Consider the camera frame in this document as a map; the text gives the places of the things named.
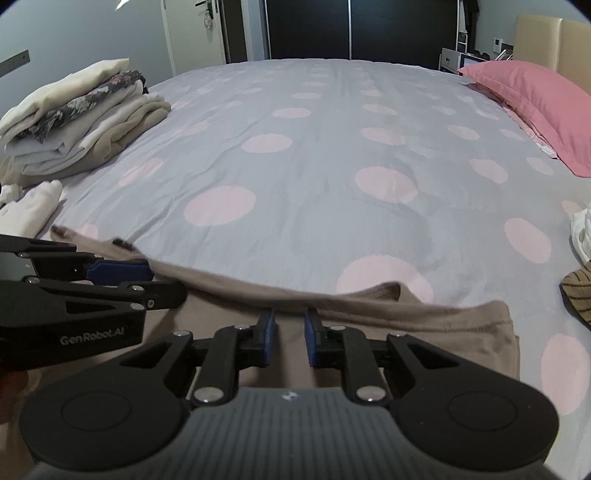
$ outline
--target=hand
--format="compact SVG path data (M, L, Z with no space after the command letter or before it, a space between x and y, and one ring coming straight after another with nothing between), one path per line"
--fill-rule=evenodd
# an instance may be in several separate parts
M11 372L0 368L0 424L12 417L12 409L18 394L25 389L29 375L24 372Z

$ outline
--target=floral patterned cloth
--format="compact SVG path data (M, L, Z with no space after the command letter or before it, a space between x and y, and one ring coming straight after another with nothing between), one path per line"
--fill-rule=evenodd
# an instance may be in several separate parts
M86 95L74 98L64 106L47 112L35 125L27 128L17 136L20 138L31 136L39 143L43 143L52 129L68 124L80 115L92 110L109 95L134 84L138 80L145 83L144 77L137 70L113 75L105 83L102 83Z

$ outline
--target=gray bedsheet with pink polka dots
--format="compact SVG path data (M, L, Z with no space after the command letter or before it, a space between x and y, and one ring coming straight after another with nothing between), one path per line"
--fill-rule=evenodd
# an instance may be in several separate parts
M256 283L511 309L521 378L561 414L549 465L591 470L591 332L558 283L590 180L546 157L469 80L417 67L276 60L153 88L170 116L72 180L56 222Z

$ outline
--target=white cloth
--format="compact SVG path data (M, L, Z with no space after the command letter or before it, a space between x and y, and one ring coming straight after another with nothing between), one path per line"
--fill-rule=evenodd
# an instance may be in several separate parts
M22 187L19 185L2 185L0 192L0 208L10 202L17 202L22 195Z
M60 203L61 182L44 181L0 210L0 233L35 238Z
M0 136L4 142L10 141L16 134L36 124L50 110L87 94L128 66L129 59L102 60L38 88L0 119Z
M141 80L138 80L136 84L109 95L103 102L76 120L51 131L42 144L31 137L20 140L15 138L6 145L5 152L14 156L14 165L22 167L25 175L60 171L84 157L104 133L104 131L99 132L96 136L92 131L104 114L121 102L141 97L143 88ZM92 133L89 141L83 141L89 132Z
M591 260L591 203L582 212L575 213L570 222L570 237L575 251L583 263Z

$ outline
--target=door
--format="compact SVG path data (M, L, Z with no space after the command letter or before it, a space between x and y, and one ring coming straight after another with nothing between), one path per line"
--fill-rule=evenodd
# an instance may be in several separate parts
M267 0L267 20L272 59L349 58L348 0Z
M351 0L352 57L437 70L456 49L457 0Z
M164 5L177 74L226 63L219 0L165 0ZM211 29L204 25L208 11Z

